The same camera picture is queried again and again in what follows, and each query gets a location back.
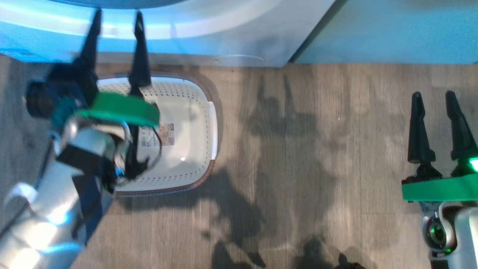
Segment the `black strap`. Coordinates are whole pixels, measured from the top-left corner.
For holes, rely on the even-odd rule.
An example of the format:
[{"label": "black strap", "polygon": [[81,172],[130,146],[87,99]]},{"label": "black strap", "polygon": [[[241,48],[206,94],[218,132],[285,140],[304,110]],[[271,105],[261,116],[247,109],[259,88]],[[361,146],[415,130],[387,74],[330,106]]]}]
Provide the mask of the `black strap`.
[{"label": "black strap", "polygon": [[[76,191],[80,198],[81,213],[83,218],[75,225],[73,235],[85,224],[87,240],[93,235],[96,227],[103,216],[101,205],[101,186],[115,174],[114,164],[103,156],[96,155],[76,146],[67,145],[56,161],[72,166],[83,172],[81,176],[72,178]],[[98,188],[96,177],[103,180]]]}]

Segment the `green gripper pad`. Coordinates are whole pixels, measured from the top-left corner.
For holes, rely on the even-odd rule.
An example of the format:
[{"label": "green gripper pad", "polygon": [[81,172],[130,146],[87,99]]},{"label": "green gripper pad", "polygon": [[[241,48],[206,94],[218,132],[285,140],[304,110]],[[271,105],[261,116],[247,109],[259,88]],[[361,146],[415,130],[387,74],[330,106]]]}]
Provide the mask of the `green gripper pad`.
[{"label": "green gripper pad", "polygon": [[478,174],[403,184],[402,195],[409,202],[476,201]]},{"label": "green gripper pad", "polygon": [[157,127],[159,125],[158,108],[135,96],[125,96],[114,92],[99,92],[93,106],[77,113],[84,117]]}]

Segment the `green light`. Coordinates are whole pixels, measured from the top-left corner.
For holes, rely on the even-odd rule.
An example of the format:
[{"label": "green light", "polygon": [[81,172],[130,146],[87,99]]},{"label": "green light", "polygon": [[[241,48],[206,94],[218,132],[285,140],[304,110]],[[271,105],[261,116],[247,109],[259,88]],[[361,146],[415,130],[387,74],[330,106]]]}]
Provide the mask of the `green light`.
[{"label": "green light", "polygon": [[471,166],[473,167],[473,169],[478,172],[478,158],[473,158],[473,159],[470,159],[470,164]]}]

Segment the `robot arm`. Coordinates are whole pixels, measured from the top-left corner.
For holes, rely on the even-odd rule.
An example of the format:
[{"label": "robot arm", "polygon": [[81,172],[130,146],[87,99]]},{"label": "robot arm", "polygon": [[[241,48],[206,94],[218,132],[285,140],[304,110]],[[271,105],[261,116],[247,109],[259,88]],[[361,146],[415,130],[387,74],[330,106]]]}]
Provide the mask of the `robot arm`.
[{"label": "robot arm", "polygon": [[[29,193],[29,203],[0,232],[0,269],[69,268],[108,210],[120,179],[134,180],[147,169],[148,159],[136,159],[137,130],[157,126],[159,111],[139,91],[151,83],[142,15],[136,18],[129,96],[98,91],[100,28],[98,10],[80,56],[55,64],[45,82],[27,89],[29,114],[52,123],[54,158],[37,188],[17,185],[19,193]],[[111,131],[118,127],[123,137]]]},{"label": "robot arm", "polygon": [[450,178],[431,165],[435,153],[428,144],[423,100],[419,92],[412,96],[408,161],[419,167],[402,181],[403,199],[420,205],[432,269],[478,269],[478,148],[451,91],[446,111],[452,125],[451,158],[457,161]]}]

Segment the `washing machine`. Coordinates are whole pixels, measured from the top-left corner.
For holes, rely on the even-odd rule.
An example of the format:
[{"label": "washing machine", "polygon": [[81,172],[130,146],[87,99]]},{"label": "washing machine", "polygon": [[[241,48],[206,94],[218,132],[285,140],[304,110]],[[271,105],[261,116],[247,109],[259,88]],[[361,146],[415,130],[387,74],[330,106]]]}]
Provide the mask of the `washing machine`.
[{"label": "washing machine", "polygon": [[0,0],[0,53],[68,62],[103,9],[98,62],[130,63],[136,10],[151,64],[281,67],[334,0]]}]

